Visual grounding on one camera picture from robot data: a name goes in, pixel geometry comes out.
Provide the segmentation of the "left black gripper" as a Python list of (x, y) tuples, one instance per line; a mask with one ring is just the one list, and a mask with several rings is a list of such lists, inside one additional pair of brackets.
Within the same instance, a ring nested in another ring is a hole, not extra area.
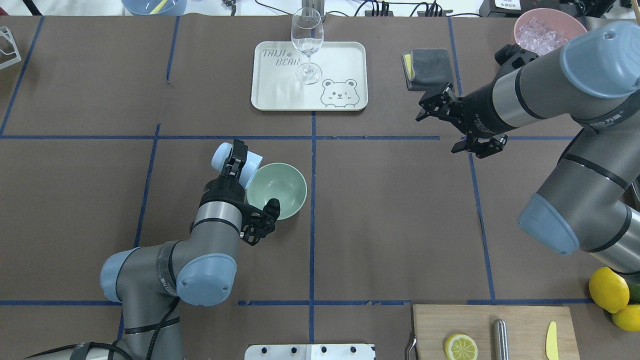
[(243, 180), (243, 168), (247, 164), (249, 148), (240, 139), (220, 145), (220, 176), (206, 183), (199, 206), (210, 202), (225, 202), (244, 207), (247, 181)]

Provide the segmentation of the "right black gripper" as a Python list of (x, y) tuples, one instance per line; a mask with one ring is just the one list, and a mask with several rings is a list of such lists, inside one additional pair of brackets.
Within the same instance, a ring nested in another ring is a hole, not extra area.
[(491, 157), (506, 146), (508, 125), (498, 116), (493, 102), (493, 88), (480, 88), (457, 97), (452, 82), (432, 85), (418, 101), (417, 122), (428, 117), (452, 123), (465, 139), (451, 148), (451, 153), (468, 152), (477, 158)]

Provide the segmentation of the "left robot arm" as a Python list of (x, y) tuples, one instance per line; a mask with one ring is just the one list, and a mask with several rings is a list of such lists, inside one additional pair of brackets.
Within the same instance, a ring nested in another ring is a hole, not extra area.
[(186, 240), (135, 247), (102, 266), (105, 296), (122, 305), (123, 334), (114, 342), (87, 341), (30, 355), (32, 360), (182, 360), (179, 303), (216, 306), (228, 299), (238, 271), (240, 243), (256, 244), (274, 230), (279, 211), (246, 202), (246, 187), (261, 163), (244, 141), (222, 144), (212, 158), (220, 174), (208, 182)]

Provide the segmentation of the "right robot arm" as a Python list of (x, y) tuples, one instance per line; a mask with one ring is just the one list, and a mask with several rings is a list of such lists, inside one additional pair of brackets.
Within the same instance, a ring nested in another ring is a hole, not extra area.
[(622, 202), (639, 177), (639, 36), (618, 21), (515, 66), (499, 59), (492, 82), (466, 96), (450, 83), (428, 89), (416, 121), (436, 117), (465, 138), (453, 153), (486, 158), (507, 132), (567, 115), (580, 126), (518, 217), (522, 231), (556, 253), (580, 249), (639, 283), (639, 212)]

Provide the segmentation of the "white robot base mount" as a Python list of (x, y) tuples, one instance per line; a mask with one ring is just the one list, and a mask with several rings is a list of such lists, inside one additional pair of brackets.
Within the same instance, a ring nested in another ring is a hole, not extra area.
[(375, 346), (366, 343), (254, 344), (245, 360), (375, 360)]

